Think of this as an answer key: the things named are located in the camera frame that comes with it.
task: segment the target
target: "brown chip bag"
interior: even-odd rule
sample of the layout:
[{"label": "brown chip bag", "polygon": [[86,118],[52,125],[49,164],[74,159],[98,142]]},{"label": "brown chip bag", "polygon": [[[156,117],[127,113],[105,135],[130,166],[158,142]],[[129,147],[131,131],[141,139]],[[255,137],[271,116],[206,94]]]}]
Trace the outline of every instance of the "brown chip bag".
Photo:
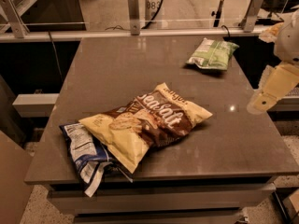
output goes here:
[{"label": "brown chip bag", "polygon": [[283,22],[270,26],[269,28],[267,28],[259,34],[259,39],[266,43],[276,42],[278,39],[279,30],[282,27],[282,25]]},{"label": "brown chip bag", "polygon": [[133,173],[150,147],[169,145],[211,115],[163,83],[126,106],[79,122]]}]

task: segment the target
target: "gray table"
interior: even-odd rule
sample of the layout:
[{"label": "gray table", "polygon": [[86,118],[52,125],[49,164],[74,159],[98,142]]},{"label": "gray table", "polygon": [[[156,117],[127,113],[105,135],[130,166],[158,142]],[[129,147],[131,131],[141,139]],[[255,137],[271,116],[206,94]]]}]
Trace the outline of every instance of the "gray table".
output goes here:
[{"label": "gray table", "polygon": [[[253,90],[235,58],[226,73],[217,75],[185,65],[203,38],[84,38],[25,181],[47,186],[50,201],[78,217],[175,210],[182,212],[176,217],[180,222],[194,223],[197,218],[203,223],[234,223],[244,206],[258,204],[275,190],[273,177],[299,174],[298,164],[268,115],[247,112]],[[149,152],[135,171],[133,184],[121,175],[106,176],[97,195],[84,197],[58,125],[126,105],[162,82],[213,117],[178,144]],[[162,223],[157,215],[157,223]],[[134,223],[121,219],[120,223]],[[100,220],[109,223],[103,217]]]}]

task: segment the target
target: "glass panel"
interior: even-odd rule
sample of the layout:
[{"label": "glass panel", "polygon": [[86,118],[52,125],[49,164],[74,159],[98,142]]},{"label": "glass panel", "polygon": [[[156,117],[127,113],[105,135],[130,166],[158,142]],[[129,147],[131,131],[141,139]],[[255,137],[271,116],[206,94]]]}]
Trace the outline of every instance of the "glass panel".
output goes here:
[{"label": "glass panel", "polygon": [[[14,0],[14,3],[30,32],[115,32],[130,28],[127,0]],[[140,26],[152,30],[239,27],[249,3],[250,0],[139,0]],[[298,0],[264,0],[258,23],[282,21],[295,4]],[[0,10],[0,28],[6,23]]]},{"label": "glass panel", "polygon": [[[139,0],[141,27],[192,29],[211,28],[223,24],[237,27],[245,16],[249,1]],[[127,0],[79,0],[79,3],[87,30],[129,29]],[[214,24],[216,14],[220,18],[218,25]]]},{"label": "glass panel", "polygon": [[271,24],[283,21],[291,8],[299,4],[299,0],[263,0],[259,13],[260,23]]}]

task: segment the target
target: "cable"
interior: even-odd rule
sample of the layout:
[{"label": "cable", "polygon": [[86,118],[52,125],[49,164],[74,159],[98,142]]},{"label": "cable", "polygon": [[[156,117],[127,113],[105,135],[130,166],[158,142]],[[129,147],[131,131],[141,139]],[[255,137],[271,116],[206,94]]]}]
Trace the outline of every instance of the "cable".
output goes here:
[{"label": "cable", "polygon": [[226,29],[228,38],[229,38],[229,40],[231,40],[231,34],[230,34],[230,31],[228,30],[227,26],[226,25],[222,25],[221,28],[225,28]]},{"label": "cable", "polygon": [[149,28],[149,26],[150,26],[150,24],[152,23],[152,21],[153,21],[153,20],[156,18],[156,16],[158,15],[158,13],[159,13],[159,11],[160,11],[160,9],[161,9],[161,6],[162,6],[162,4],[163,4],[163,1],[164,1],[164,0],[161,0],[160,5],[159,5],[158,9],[156,10],[155,14],[152,16],[151,20],[150,20],[144,27],[142,27],[141,29],[147,29],[147,28]]},{"label": "cable", "polygon": [[54,41],[53,41],[53,38],[52,38],[52,35],[51,35],[50,31],[48,31],[48,34],[49,34],[49,37],[50,37],[50,42],[53,45],[53,49],[54,49],[54,53],[55,53],[55,59],[56,59],[56,64],[57,64],[57,69],[58,69],[58,72],[59,72],[59,75],[60,75],[60,79],[61,79],[62,83],[64,83],[64,78],[63,78],[62,70],[60,68],[60,64],[59,64],[59,60],[58,60],[57,50],[56,50],[56,47],[55,47],[55,44],[54,44]]},{"label": "cable", "polygon": [[119,30],[127,30],[127,29],[124,29],[122,26],[120,25],[116,25],[116,26],[110,26],[110,27],[107,27],[105,30],[109,30],[109,29],[119,29]]}]

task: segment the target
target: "green snack bag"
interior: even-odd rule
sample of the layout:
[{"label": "green snack bag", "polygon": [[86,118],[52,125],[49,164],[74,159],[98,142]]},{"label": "green snack bag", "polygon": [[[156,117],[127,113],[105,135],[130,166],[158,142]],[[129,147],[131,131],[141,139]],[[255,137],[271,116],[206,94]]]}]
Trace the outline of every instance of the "green snack bag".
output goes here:
[{"label": "green snack bag", "polygon": [[232,42],[204,38],[188,64],[196,64],[200,69],[226,71],[228,62],[239,46]]}]

